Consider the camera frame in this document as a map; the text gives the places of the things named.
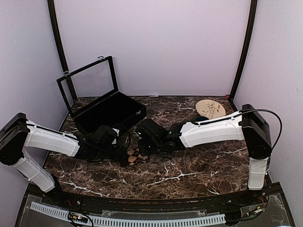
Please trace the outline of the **brown argyle sock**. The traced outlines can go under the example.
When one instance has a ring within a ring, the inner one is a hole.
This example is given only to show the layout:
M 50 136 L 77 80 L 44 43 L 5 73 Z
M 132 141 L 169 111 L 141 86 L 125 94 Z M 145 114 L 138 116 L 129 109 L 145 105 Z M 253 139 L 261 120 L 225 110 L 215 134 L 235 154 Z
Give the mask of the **brown argyle sock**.
M 139 149 L 132 149 L 127 152 L 128 160 L 126 166 L 134 166 L 150 162 L 149 156 L 142 156 Z

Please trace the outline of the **black storage box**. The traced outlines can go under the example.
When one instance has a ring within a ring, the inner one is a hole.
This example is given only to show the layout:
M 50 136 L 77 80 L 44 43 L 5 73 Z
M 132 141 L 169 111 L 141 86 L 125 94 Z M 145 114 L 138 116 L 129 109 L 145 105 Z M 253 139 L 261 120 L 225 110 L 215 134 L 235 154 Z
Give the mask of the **black storage box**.
M 146 117 L 146 106 L 121 92 L 109 97 L 80 97 L 71 110 L 76 127 L 84 135 L 101 125 L 113 128 L 121 124 L 130 129 Z

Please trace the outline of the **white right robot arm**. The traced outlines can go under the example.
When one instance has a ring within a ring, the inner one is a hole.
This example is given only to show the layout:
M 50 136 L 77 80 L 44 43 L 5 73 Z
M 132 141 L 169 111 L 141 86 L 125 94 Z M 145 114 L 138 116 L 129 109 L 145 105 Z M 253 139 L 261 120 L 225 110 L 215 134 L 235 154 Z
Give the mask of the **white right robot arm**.
M 242 202 L 252 205 L 260 197 L 264 186 L 269 159 L 276 146 L 271 142 L 270 126 L 261 112 L 277 114 L 270 110 L 255 109 L 246 104 L 232 114 L 203 121 L 189 121 L 172 125 L 168 130 L 151 118 L 145 119 L 135 130 L 140 137 L 138 148 L 143 156 L 185 150 L 202 144 L 243 140 L 249 153 L 248 190 Z

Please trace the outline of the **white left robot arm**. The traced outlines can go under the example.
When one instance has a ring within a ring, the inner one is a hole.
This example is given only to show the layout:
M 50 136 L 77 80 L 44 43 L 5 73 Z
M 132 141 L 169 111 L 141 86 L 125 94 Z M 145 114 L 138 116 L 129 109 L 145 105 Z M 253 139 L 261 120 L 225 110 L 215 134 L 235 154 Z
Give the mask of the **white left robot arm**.
M 118 144 L 119 139 L 119 127 L 102 125 L 95 133 L 77 136 L 35 124 L 24 113 L 18 113 L 0 131 L 0 161 L 36 184 L 56 206 L 63 206 L 67 196 L 61 192 L 60 183 L 29 155 L 26 148 L 54 151 L 88 162 L 110 158 L 125 167 L 129 155 L 127 148 Z

